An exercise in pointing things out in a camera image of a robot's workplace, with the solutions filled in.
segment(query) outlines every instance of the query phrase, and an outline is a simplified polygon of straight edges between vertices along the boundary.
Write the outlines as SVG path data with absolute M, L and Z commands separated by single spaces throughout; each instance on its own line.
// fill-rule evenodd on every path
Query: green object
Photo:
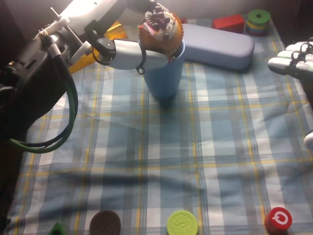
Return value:
M 249 12 L 248 20 L 255 26 L 264 26 L 270 21 L 270 13 L 265 10 L 256 9 Z
M 10 139 L 9 143 L 13 145 L 14 147 L 17 147 L 23 151 L 27 151 L 31 153 L 39 153 L 39 154 L 52 152 L 56 150 L 57 148 L 59 148 L 61 145 L 63 145 L 69 138 L 74 127 L 74 122 L 75 122 L 75 104 L 74 104 L 75 101 L 74 101 L 73 90 L 69 83 L 66 83 L 66 89 L 67 89 L 67 96 L 68 96 L 68 102 L 69 102 L 69 123 L 68 123 L 68 130 L 65 133 L 65 135 L 62 137 L 62 139 L 60 139 L 53 146 L 47 147 L 47 148 L 28 147 L 13 139 Z
M 167 232 L 169 235 L 196 235 L 197 219 L 189 211 L 176 211 L 167 220 Z
M 62 225 L 57 222 L 49 232 L 49 235 L 66 235 Z

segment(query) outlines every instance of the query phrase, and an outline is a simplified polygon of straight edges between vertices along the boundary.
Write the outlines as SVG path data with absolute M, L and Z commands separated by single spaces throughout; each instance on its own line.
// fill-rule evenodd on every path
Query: yellow box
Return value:
M 123 26 L 119 22 L 115 22 L 111 28 L 106 32 L 105 36 L 113 40 L 114 38 L 123 38 L 128 39 L 127 34 L 123 28 Z M 99 55 L 99 52 L 95 49 L 94 50 L 95 56 Z M 74 73 L 82 68 L 86 67 L 87 65 L 92 64 L 95 62 L 92 54 L 90 55 L 83 55 L 74 65 L 72 65 L 68 70 L 70 73 Z

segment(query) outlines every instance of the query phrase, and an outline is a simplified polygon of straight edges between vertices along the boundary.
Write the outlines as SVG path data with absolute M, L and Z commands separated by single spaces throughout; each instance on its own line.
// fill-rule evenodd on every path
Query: red block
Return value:
M 218 18 L 212 22 L 212 28 L 234 33 L 243 33 L 244 26 L 245 20 L 241 15 Z

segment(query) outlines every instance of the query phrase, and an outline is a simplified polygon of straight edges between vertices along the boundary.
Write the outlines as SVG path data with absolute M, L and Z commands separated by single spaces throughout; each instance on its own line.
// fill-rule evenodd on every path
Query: green cable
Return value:
M 74 105 L 74 95 L 73 95 L 72 87 L 68 83 L 66 83 L 66 89 L 67 89 L 67 96 L 68 96 L 68 103 L 69 103 L 69 121 L 68 121 L 68 131 L 66 131 L 62 139 L 60 139 L 55 145 L 48 147 L 48 148 L 27 147 L 13 139 L 9 139 L 9 143 L 13 145 L 14 147 L 19 148 L 20 150 L 27 151 L 30 153 L 39 153 L 39 154 L 52 152 L 56 150 L 57 148 L 59 148 L 61 145 L 63 145 L 65 141 L 67 141 L 67 139 L 69 138 L 74 127 L 74 122 L 75 122 L 75 108 L 74 108 L 75 105 Z

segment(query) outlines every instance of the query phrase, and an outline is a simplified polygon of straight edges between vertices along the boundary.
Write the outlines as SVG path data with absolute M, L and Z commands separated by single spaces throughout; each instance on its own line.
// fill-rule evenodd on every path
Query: checkered fabric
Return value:
M 243 73 L 186 62 L 168 108 L 136 70 L 94 63 L 75 73 L 74 130 L 52 153 L 25 153 L 6 231 L 47 235 L 60 221 L 67 234 L 88 235 L 92 217 L 112 210 L 121 235 L 165 235 L 169 215 L 185 209 L 200 235 L 260 235 L 281 206 L 292 234 L 312 234 L 313 156 L 303 145 L 312 111 L 297 80 L 268 69 L 283 50 L 272 23 L 254 40 Z M 64 96 L 27 140 L 56 136 L 67 118 Z

